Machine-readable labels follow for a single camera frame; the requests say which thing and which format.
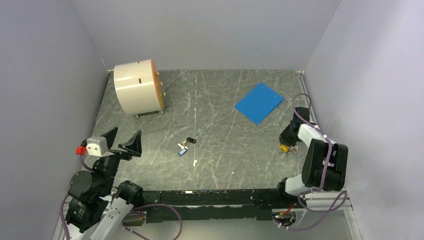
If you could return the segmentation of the yellow key tag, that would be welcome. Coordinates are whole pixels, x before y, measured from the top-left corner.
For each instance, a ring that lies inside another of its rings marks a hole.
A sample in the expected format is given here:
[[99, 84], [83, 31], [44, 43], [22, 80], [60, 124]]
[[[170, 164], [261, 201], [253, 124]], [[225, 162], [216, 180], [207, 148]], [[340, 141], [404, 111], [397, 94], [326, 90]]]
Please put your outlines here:
[[284, 145], [284, 144], [280, 144], [279, 145], [279, 148], [281, 149], [281, 151], [283, 152], [283, 153], [288, 153], [289, 152], [289, 147], [287, 147], [286, 145]]

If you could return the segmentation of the large metal keyring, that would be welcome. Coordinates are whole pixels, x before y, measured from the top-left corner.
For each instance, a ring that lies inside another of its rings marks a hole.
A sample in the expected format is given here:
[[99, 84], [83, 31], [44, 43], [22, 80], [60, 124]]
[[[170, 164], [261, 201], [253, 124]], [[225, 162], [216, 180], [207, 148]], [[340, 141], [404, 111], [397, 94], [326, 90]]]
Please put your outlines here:
[[288, 153], [284, 153], [286, 156], [290, 156], [290, 155], [295, 155], [297, 154], [299, 147], [296, 146], [288, 146], [289, 147], [289, 152]]

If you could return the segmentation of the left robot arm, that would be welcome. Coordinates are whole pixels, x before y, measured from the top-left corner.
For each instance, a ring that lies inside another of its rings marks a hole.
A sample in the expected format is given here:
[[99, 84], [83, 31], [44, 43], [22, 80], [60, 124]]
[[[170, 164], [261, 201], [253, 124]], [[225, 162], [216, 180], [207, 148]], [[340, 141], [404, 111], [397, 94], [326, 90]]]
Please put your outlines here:
[[121, 161], [142, 155], [142, 131], [113, 149], [118, 128], [84, 139], [75, 153], [84, 169], [76, 172], [65, 196], [70, 199], [60, 220], [67, 240], [109, 240], [120, 221], [144, 202], [143, 188], [129, 180], [113, 192]]

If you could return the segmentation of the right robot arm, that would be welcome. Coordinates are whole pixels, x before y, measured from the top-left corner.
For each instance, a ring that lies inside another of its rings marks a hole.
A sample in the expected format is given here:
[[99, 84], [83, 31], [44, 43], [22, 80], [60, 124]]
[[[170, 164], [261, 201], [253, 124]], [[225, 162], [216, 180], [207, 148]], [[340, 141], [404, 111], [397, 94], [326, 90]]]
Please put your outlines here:
[[297, 143], [307, 147], [301, 173], [286, 177], [278, 183], [275, 202], [282, 208], [312, 192], [340, 191], [345, 185], [349, 149], [325, 135], [319, 126], [310, 121], [310, 109], [295, 107], [293, 119], [279, 135], [284, 153], [293, 150]]

